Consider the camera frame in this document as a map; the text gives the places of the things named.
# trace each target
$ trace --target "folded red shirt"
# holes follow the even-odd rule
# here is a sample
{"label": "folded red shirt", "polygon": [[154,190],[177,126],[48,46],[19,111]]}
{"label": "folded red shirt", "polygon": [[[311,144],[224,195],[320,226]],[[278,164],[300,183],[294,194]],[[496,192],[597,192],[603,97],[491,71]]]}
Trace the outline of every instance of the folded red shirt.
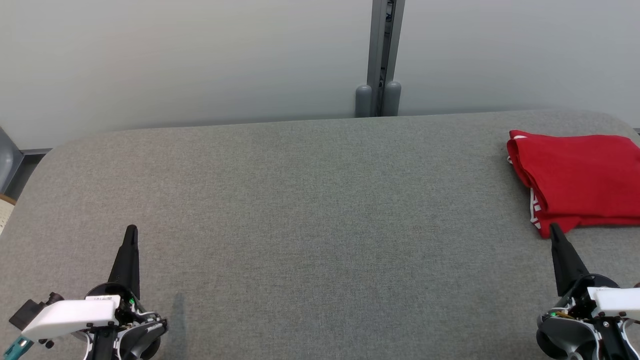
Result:
{"label": "folded red shirt", "polygon": [[513,168],[531,189],[531,222],[543,238],[557,222],[640,224],[640,148],[616,135],[556,137],[509,132]]}

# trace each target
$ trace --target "black wheel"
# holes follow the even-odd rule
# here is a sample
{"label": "black wheel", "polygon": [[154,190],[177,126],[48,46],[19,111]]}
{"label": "black wheel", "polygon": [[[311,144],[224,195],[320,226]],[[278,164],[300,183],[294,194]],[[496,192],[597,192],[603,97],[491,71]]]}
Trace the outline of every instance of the black wheel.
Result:
{"label": "black wheel", "polygon": [[155,339],[154,342],[152,342],[151,345],[149,345],[149,347],[145,351],[143,351],[142,354],[140,354],[140,359],[142,360],[151,359],[156,354],[159,348],[160,348],[160,338]]}
{"label": "black wheel", "polygon": [[566,359],[566,352],[553,344],[551,340],[549,340],[547,334],[545,334],[544,332],[538,330],[536,332],[536,340],[538,341],[540,350],[542,350],[550,358],[558,360]]}

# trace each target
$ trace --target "teal connector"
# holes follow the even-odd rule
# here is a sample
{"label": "teal connector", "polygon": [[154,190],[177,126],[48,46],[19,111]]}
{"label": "teal connector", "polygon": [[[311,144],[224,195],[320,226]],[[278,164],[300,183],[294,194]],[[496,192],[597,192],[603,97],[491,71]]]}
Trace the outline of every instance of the teal connector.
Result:
{"label": "teal connector", "polygon": [[6,349],[4,352],[4,360],[18,360],[20,356],[23,356],[31,346],[33,345],[33,341],[19,336],[11,346]]}

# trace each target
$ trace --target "gray fabric surface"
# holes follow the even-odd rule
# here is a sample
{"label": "gray fabric surface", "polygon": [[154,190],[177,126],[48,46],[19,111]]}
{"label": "gray fabric surface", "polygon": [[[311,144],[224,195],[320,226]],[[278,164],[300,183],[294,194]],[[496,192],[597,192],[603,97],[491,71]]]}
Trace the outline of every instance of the gray fabric surface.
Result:
{"label": "gray fabric surface", "polygon": [[[633,130],[515,111],[108,133],[54,149],[0,237],[0,319],[106,281],[140,230],[155,359],[544,359],[550,244],[506,161],[510,129]],[[640,229],[576,229],[592,272],[640,281]],[[6,346],[18,335],[0,327]],[[632,333],[638,344],[637,332]],[[80,359],[69,337],[26,359]]]}

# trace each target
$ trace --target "white wall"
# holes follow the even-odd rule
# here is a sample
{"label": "white wall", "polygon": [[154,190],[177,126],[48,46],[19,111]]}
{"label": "white wall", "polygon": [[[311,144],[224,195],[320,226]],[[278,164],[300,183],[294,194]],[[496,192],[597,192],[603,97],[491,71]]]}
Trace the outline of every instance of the white wall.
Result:
{"label": "white wall", "polygon": [[117,129],[353,117],[371,0],[0,0],[20,149]]}
{"label": "white wall", "polygon": [[640,127],[640,1],[406,0],[400,115],[578,108]]}

